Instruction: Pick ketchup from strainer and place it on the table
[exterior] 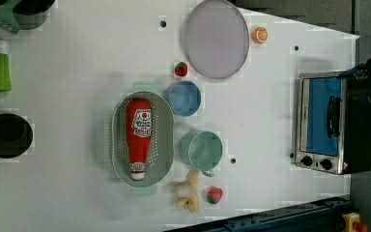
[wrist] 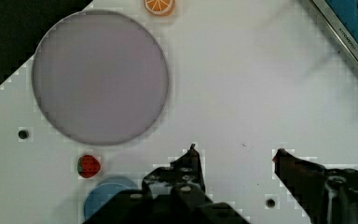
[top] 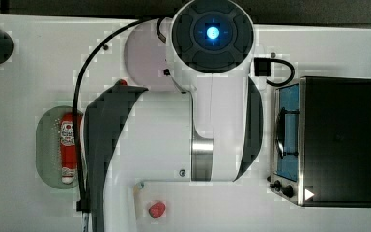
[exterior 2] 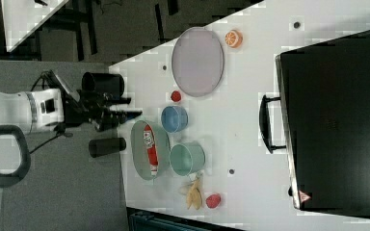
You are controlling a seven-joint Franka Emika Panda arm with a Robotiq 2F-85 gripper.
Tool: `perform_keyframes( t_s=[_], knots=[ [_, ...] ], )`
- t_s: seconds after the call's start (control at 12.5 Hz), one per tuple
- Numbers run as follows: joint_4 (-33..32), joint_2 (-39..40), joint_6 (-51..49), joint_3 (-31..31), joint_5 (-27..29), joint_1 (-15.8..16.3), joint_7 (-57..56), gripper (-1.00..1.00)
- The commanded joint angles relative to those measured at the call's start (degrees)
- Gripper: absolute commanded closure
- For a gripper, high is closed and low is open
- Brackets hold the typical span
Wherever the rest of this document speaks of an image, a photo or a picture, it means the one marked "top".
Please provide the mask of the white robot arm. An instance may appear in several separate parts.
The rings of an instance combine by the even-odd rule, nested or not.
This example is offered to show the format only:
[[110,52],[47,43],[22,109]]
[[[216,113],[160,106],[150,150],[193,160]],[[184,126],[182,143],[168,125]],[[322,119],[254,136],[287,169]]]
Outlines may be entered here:
[[134,191],[145,182],[227,182],[247,171],[263,138],[254,36],[232,0],[191,0],[166,38],[174,91],[116,84],[88,105],[90,232],[135,232]]

